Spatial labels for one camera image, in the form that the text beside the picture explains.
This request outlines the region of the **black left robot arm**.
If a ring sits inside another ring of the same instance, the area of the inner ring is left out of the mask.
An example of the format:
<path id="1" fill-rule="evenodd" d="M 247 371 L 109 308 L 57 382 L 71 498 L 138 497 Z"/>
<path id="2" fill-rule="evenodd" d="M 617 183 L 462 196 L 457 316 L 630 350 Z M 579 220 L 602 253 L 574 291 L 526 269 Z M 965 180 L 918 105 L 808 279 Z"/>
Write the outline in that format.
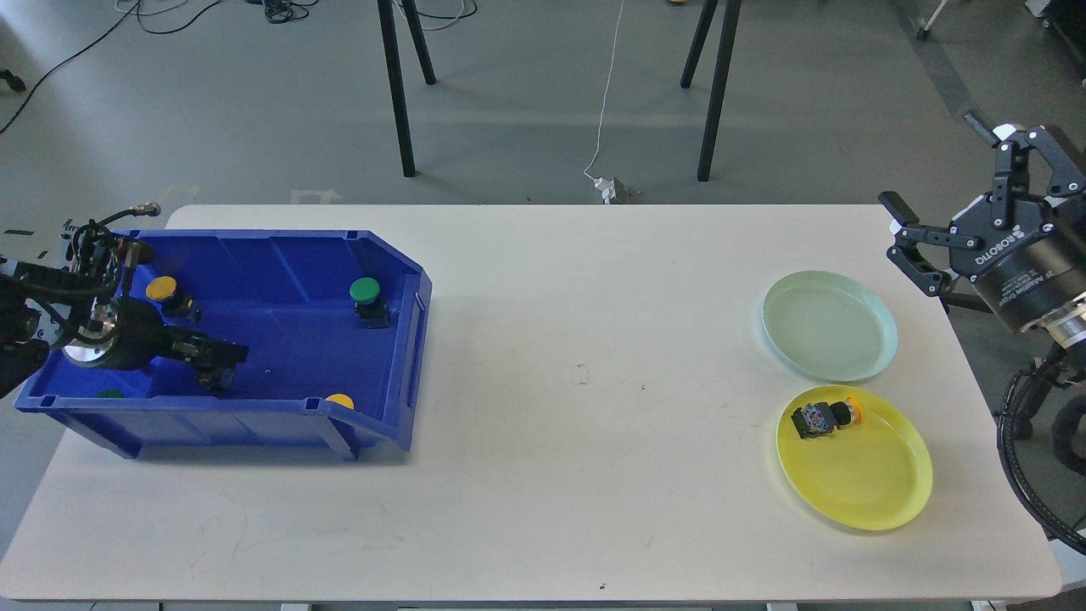
<path id="1" fill-rule="evenodd" d="M 197 322 L 201 314 L 171 276 L 153 278 L 144 298 L 132 295 L 136 271 L 154 251 L 132 233 L 113 232 L 111 224 L 159 213 L 160 205 L 148 202 L 100 221 L 65 224 L 59 267 L 3 258 L 4 394 L 42 370 L 54 351 L 92 370 L 131 371 L 157 359 L 184 362 L 203 387 L 232 387 L 233 371 L 248 359 L 247 345 L 167 324 L 167 317 Z"/>

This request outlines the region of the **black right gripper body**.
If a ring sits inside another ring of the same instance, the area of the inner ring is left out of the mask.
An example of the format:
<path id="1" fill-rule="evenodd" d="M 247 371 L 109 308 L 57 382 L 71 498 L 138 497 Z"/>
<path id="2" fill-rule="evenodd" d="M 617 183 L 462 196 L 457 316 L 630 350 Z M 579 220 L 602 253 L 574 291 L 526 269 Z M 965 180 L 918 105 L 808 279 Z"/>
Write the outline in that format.
<path id="1" fill-rule="evenodd" d="M 1083 333 L 1083 196 L 1016 200 L 1010 219 L 992 224 L 992 204 L 977 198 L 950 224 L 975 249 L 954 249 L 950 266 L 977 291 L 1000 323 L 1015 333 L 1046 328 L 1055 336 Z"/>

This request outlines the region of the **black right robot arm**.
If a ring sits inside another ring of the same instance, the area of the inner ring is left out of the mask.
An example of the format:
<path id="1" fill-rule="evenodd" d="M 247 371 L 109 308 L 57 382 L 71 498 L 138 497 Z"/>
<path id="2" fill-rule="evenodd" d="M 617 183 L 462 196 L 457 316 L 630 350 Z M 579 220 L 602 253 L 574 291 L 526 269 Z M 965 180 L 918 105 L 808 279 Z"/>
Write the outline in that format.
<path id="1" fill-rule="evenodd" d="M 1083 552 L 1077 524 L 1055 513 L 1028 483 L 1016 441 L 1052 389 L 1083 385 L 1083 151 L 1055 126 L 990 126 L 967 111 L 967 125 L 996 154 L 990 189 L 946 226 L 920 221 L 899 193 L 879 202 L 891 213 L 887 258 L 944 305 L 988 310 L 1015 334 L 1041 329 L 1047 355 L 1012 379 L 996 413 L 997 451 L 1016 499 L 1048 537 Z"/>

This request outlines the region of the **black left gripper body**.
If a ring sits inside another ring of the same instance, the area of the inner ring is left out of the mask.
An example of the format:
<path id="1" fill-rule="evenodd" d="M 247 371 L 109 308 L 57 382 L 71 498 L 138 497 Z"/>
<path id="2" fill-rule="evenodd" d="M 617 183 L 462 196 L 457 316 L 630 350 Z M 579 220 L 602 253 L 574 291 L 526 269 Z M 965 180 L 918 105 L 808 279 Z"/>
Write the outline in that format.
<path id="1" fill-rule="evenodd" d="M 146 300 L 124 298 L 114 302 L 115 334 L 105 343 L 66 345 L 64 357 L 81 368 L 98 370 L 138 370 L 155 357 L 173 356 L 171 328 L 155 305 Z"/>

